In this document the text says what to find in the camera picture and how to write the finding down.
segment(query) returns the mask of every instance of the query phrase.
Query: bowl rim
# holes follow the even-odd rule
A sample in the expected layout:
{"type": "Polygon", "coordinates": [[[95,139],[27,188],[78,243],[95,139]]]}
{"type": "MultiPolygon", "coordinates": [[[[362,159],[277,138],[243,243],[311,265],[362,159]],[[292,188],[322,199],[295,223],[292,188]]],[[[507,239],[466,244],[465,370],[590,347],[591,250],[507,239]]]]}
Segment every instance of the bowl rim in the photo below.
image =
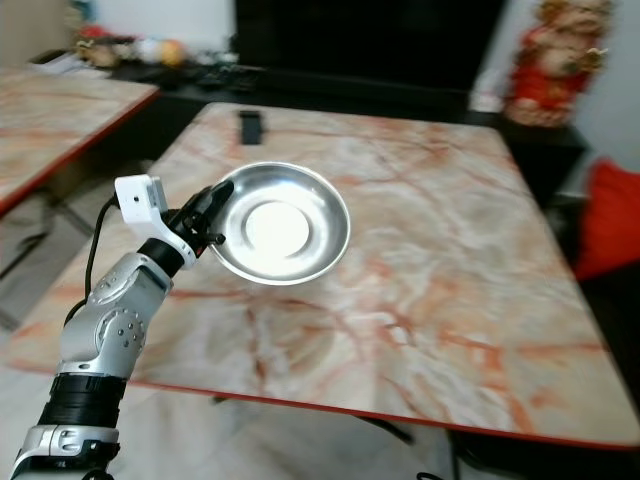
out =
{"type": "Polygon", "coordinates": [[[297,170],[299,172],[302,172],[302,173],[310,176],[314,180],[316,180],[318,183],[323,185],[325,188],[327,188],[327,190],[329,190],[329,192],[331,192],[333,194],[334,198],[338,201],[338,204],[340,205],[340,208],[342,209],[342,212],[344,213],[344,216],[345,216],[345,219],[346,219],[346,223],[347,223],[346,237],[345,237],[345,240],[344,240],[344,242],[342,244],[342,248],[340,249],[340,252],[338,253],[338,255],[326,267],[322,268],[321,270],[318,270],[315,273],[312,273],[311,275],[307,275],[306,277],[300,277],[300,278],[297,278],[297,279],[294,279],[294,280],[273,280],[273,279],[268,279],[268,278],[264,278],[264,277],[258,277],[256,275],[248,273],[245,270],[242,270],[242,269],[236,267],[235,265],[231,264],[220,253],[220,251],[218,250],[218,246],[217,245],[209,244],[209,248],[211,250],[213,250],[213,252],[215,253],[216,257],[218,257],[218,260],[220,261],[220,263],[222,263],[222,265],[224,267],[226,267],[228,270],[230,270],[231,272],[235,273],[236,275],[238,275],[238,276],[240,276],[240,277],[242,277],[242,278],[244,278],[246,280],[250,280],[252,282],[255,282],[255,283],[260,283],[262,285],[273,285],[273,286],[291,286],[291,285],[300,285],[302,283],[307,283],[307,282],[310,282],[311,280],[315,280],[316,278],[321,277],[325,273],[329,272],[329,270],[334,268],[338,264],[338,262],[342,259],[342,257],[344,256],[344,254],[347,251],[347,248],[349,247],[349,243],[351,241],[351,216],[349,215],[349,209],[347,208],[347,204],[344,201],[344,199],[342,198],[342,195],[340,195],[340,192],[336,189],[336,187],[334,187],[331,184],[331,182],[329,182],[329,180],[324,178],[318,172],[316,172],[314,170],[311,170],[310,168],[302,167],[302,166],[296,165],[294,163],[287,163],[287,162],[254,162],[254,163],[249,163],[247,165],[243,165],[242,167],[239,167],[239,168],[236,168],[236,169],[232,170],[231,172],[229,172],[226,175],[224,175],[219,181],[220,182],[224,182],[225,180],[229,180],[234,175],[237,175],[238,173],[243,172],[245,170],[250,170],[250,169],[253,169],[253,168],[265,167],[265,166],[285,167],[285,168],[288,168],[288,169],[297,170]]]}

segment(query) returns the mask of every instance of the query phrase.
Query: metal bowl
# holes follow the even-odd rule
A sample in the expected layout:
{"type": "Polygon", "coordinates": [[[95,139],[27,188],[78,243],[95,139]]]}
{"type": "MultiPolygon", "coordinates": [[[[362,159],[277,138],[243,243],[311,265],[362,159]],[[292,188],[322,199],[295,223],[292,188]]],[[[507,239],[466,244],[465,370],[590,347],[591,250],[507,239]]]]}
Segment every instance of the metal bowl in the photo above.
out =
{"type": "Polygon", "coordinates": [[[296,285],[333,267],[349,244],[351,221],[338,191],[317,173],[288,163],[254,163],[223,180],[235,189],[212,232],[223,265],[248,280],[296,285]]]}

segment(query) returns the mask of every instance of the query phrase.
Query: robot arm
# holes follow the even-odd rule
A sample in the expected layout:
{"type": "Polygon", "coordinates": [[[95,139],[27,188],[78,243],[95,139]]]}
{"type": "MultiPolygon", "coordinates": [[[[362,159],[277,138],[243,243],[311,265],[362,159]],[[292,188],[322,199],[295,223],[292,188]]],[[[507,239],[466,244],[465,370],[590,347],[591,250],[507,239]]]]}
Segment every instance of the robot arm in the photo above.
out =
{"type": "Polygon", "coordinates": [[[151,318],[178,270],[224,241],[209,225],[233,193],[231,182],[205,188],[173,212],[159,180],[147,175],[117,179],[116,192],[125,222],[147,240],[100,279],[64,326],[49,402],[10,479],[112,479],[106,468],[119,450],[119,404],[151,318]]]}

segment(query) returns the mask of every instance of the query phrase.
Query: red table edge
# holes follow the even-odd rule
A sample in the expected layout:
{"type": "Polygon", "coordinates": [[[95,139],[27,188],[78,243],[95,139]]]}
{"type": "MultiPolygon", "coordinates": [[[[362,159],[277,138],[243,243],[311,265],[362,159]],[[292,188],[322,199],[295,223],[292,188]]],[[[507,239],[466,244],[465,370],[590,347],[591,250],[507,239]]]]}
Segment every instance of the red table edge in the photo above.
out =
{"type": "MultiPolygon", "coordinates": [[[[54,374],[51,370],[34,366],[29,363],[9,362],[8,365],[15,369],[30,371],[34,373],[45,373],[48,375],[54,374]]],[[[512,438],[515,440],[528,440],[528,441],[546,443],[551,445],[562,445],[562,446],[568,446],[568,447],[580,447],[580,448],[589,448],[593,450],[607,450],[607,451],[620,451],[620,452],[640,451],[640,443],[638,443],[637,445],[616,445],[612,443],[596,443],[596,442],[588,442],[588,441],[582,441],[582,440],[570,440],[570,439],[563,439],[563,438],[556,438],[556,437],[545,437],[542,435],[535,435],[535,434],[491,430],[488,428],[481,428],[481,427],[467,427],[464,425],[438,422],[435,420],[424,420],[424,419],[417,419],[417,418],[400,417],[397,415],[389,415],[385,413],[365,412],[362,410],[352,410],[349,408],[317,405],[315,403],[294,402],[292,400],[279,400],[277,398],[260,397],[257,395],[217,392],[215,390],[206,390],[203,388],[161,385],[153,382],[137,381],[137,380],[131,380],[129,381],[129,384],[139,386],[139,387],[150,387],[156,390],[168,390],[168,391],[176,391],[176,392],[182,392],[182,393],[195,393],[199,395],[207,395],[209,397],[223,397],[223,398],[230,398],[230,399],[236,399],[236,400],[245,400],[250,402],[267,403],[270,405],[282,405],[285,407],[304,408],[306,410],[318,410],[321,412],[342,413],[346,415],[353,415],[353,416],[359,416],[359,417],[377,418],[377,419],[386,420],[389,422],[415,423],[417,425],[443,428],[445,430],[455,430],[458,432],[467,432],[467,433],[479,433],[482,435],[512,438]]]]}
{"type": "Polygon", "coordinates": [[[153,90],[143,97],[136,105],[131,107],[125,113],[120,115],[115,121],[104,125],[93,135],[88,135],[84,141],[74,146],[71,150],[52,161],[46,168],[42,169],[35,176],[31,177],[24,184],[20,185],[16,190],[7,195],[4,200],[0,200],[0,219],[9,213],[12,209],[27,198],[33,191],[44,183],[56,170],[73,161],[78,155],[87,150],[90,146],[102,140],[109,133],[120,126],[124,121],[138,113],[146,107],[158,95],[159,90],[153,90]]]}

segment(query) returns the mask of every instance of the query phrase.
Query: marble tabletop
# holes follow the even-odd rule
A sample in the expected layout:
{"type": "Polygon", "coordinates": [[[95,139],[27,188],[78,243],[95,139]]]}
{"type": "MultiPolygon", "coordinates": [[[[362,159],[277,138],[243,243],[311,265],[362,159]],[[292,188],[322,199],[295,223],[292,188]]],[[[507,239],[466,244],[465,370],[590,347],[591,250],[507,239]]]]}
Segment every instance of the marble tabletop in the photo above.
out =
{"type": "Polygon", "coordinates": [[[0,216],[156,91],[151,85],[0,69],[0,216]]]}
{"type": "MultiPolygon", "coordinates": [[[[309,167],[352,217],[350,247],[313,282],[268,287],[205,253],[179,273],[133,379],[223,396],[501,435],[633,448],[634,408],[497,132],[259,108],[204,109],[152,174],[172,206],[255,161],[309,167]]],[[[118,214],[94,278],[136,240],[118,214]]],[[[53,371],[87,249],[13,337],[12,365],[53,371]]]]}

